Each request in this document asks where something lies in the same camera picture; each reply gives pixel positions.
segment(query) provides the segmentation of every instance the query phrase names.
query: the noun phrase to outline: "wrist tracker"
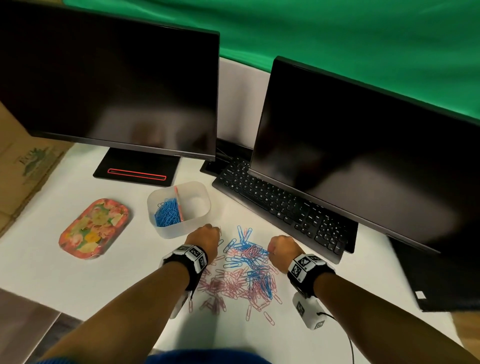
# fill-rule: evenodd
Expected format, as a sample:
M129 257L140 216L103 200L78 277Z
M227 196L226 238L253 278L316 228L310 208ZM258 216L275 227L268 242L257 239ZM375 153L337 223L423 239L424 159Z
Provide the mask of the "wrist tracker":
M309 298L316 297L313 283L323 273L335 274L335 271L315 254L300 254L290 263L287 277L303 297Z
M190 282L188 283L185 293L180 297L175 308L170 315L170 318L175 318L183 307L183 304L187 301L188 296L192 299L193 292L197 288L198 282L202 276L204 268L207 266L208 257L205 250L196 245L181 245L173 252L167 254L162 258L162 265L168 262L182 263L188 270L190 276Z

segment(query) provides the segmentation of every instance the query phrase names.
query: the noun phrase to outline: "forearm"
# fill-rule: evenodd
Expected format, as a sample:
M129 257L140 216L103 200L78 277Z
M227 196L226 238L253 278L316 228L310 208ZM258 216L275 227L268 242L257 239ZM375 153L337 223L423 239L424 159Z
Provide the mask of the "forearm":
M339 276L320 275L314 291L372 364L480 364L440 331Z
M181 263L165 264L72 331L43 359L66 357L77 364L142 363L189 279Z

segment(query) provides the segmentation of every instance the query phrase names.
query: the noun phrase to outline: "desk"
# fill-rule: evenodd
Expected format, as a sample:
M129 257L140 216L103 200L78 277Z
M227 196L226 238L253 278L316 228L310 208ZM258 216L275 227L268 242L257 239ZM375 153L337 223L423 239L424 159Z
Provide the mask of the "desk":
M106 152L106 147L82 144L68 151L42 190L0 239L0 288L86 320L154 271L162 256L184 242L185 237L161 239L148 221L146 200L158 187L92 177ZM175 184L205 184L212 200L212 224L222 227L222 237L228 241L237 237L237 225L251 227L250 240L266 248L270 238L282 231L212 188L214 178L199 172L202 162L182 158ZM92 201L102 197L117 199L131 208L133 219L129 226L100 258L82 261L62 251L58 247L62 231ZM355 254L344 254L334 267L338 275L411 312L460 343L450 314L422 313L417 308L383 234L360 225ZM348 340L339 325L329 320L321 329L309 331L291 303L294 289L286 276L276 276L276 281L283 304L272 301L267 308L274 326L254 310L246 322L248 303L241 299L226 299L227 311L221 311L219 316L200 311L201 294L196 293L193 313L184 307L175 320L169 321L156 348L234 347L257 352L275 364L292 363L304 351L307 354L302 360L309 362L350 363ZM367 363L358 350L355 355L356 363Z

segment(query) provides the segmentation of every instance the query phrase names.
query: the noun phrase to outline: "blue clothing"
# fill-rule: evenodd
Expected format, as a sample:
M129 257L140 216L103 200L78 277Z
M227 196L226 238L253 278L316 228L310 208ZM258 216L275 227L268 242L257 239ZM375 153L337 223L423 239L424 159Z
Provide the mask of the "blue clothing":
M144 364L270 364L256 354L231 349L172 350L150 355ZM37 364L75 364L68 359L48 359Z

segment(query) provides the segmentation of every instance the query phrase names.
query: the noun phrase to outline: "plastic container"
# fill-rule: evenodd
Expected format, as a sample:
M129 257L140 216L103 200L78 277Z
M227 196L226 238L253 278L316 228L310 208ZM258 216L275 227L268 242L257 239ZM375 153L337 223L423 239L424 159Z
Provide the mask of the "plastic container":
M62 233L60 248L80 259L96 258L120 235L129 214L120 202L108 198L96 200Z
M157 233L165 239L186 235L208 223L212 208L207 188L200 182L187 182L177 185L183 222L160 228L156 225L155 213L158 204L175 197L174 186L153 191L147 198L148 218Z

